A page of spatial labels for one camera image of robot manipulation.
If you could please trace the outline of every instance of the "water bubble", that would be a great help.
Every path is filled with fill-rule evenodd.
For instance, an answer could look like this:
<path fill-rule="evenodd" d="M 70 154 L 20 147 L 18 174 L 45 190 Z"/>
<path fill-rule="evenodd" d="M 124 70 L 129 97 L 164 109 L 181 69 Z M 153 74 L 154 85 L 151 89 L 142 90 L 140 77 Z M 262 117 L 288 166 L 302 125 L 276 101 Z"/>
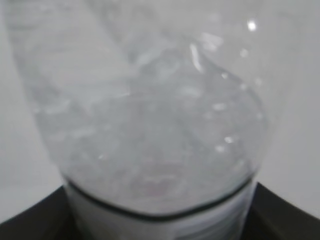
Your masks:
<path fill-rule="evenodd" d="M 255 85 L 257 85 L 258 87 L 260 87 L 263 84 L 263 80 L 261 78 L 256 78 L 254 80 Z"/>
<path fill-rule="evenodd" d="M 96 133 L 96 129 L 94 127 L 83 127 L 72 131 L 71 136 L 74 139 L 80 139 L 83 137 L 89 137 Z"/>
<path fill-rule="evenodd" d="M 218 23 L 220 21 L 220 15 L 217 13 L 212 13 L 211 15 L 209 15 L 209 20 L 213 23 Z"/>
<path fill-rule="evenodd" d="M 63 142 L 67 137 L 68 135 L 65 132 L 58 132 L 51 135 L 49 139 L 54 142 Z"/>
<path fill-rule="evenodd" d="M 240 51 L 240 56 L 243 57 L 243 58 L 246 58 L 248 57 L 249 55 L 249 51 L 245 48 L 243 48 L 241 51 Z"/>
<path fill-rule="evenodd" d="M 111 125 L 107 124 L 102 127 L 104 131 L 109 131 L 111 129 Z"/>
<path fill-rule="evenodd" d="M 258 114 L 256 115 L 256 118 L 257 118 L 258 120 L 262 120 L 262 119 L 264 119 L 264 115 L 263 115 L 262 113 L 258 113 Z"/>
<path fill-rule="evenodd" d="M 204 119 L 206 119 L 206 120 L 211 120 L 211 119 L 213 119 L 213 114 L 212 114 L 212 112 L 206 112 L 205 114 L 203 114 L 203 118 Z"/>
<path fill-rule="evenodd" d="M 214 147 L 214 149 L 218 152 L 218 153 L 224 153 L 226 151 L 226 148 L 222 145 L 217 145 Z"/>
<path fill-rule="evenodd" d="M 221 112 L 227 109 L 227 104 L 225 103 L 216 103 L 212 106 L 213 110 L 216 112 Z"/>
<path fill-rule="evenodd" d="M 39 9 L 41 12 L 44 12 L 44 13 L 49 13 L 52 11 L 52 7 L 47 5 L 47 4 L 42 4 L 39 6 Z"/>
<path fill-rule="evenodd" d="M 241 89 L 242 91 L 245 91 L 245 90 L 248 89 L 248 85 L 245 84 L 245 83 L 242 83 L 242 84 L 240 85 L 240 89 Z"/>
<path fill-rule="evenodd" d="M 72 9 L 72 6 L 69 2 L 61 2 L 60 3 L 60 7 L 63 9 L 63 10 L 71 10 Z"/>
<path fill-rule="evenodd" d="M 41 112 L 41 110 L 39 108 L 34 108 L 32 110 L 35 114 L 39 114 Z"/>
<path fill-rule="evenodd" d="M 185 86 L 183 89 L 181 89 L 180 92 L 182 95 L 188 96 L 191 98 L 200 98 L 203 94 L 200 89 L 192 86 Z"/>
<path fill-rule="evenodd" d="M 60 105 L 50 106 L 44 110 L 44 112 L 48 115 L 62 114 L 68 110 L 68 105 L 64 103 Z"/>
<path fill-rule="evenodd" d="M 114 98 L 120 99 L 120 98 L 129 97 L 130 95 L 131 95 L 130 91 L 125 91 L 125 92 L 118 93 L 117 95 L 114 96 Z"/>
<path fill-rule="evenodd" d="M 225 141 L 227 144 L 232 144 L 232 143 L 235 142 L 235 139 L 232 138 L 231 136 L 226 136 L 226 137 L 224 138 L 224 141 Z"/>
<path fill-rule="evenodd" d="M 63 103 L 66 107 L 69 106 L 71 104 L 71 100 L 67 99 L 64 101 Z"/>
<path fill-rule="evenodd" d="M 246 160 L 245 159 L 239 159 L 236 163 L 236 165 L 234 166 L 234 170 L 239 170 L 239 169 L 242 169 L 245 165 L 246 165 Z"/>

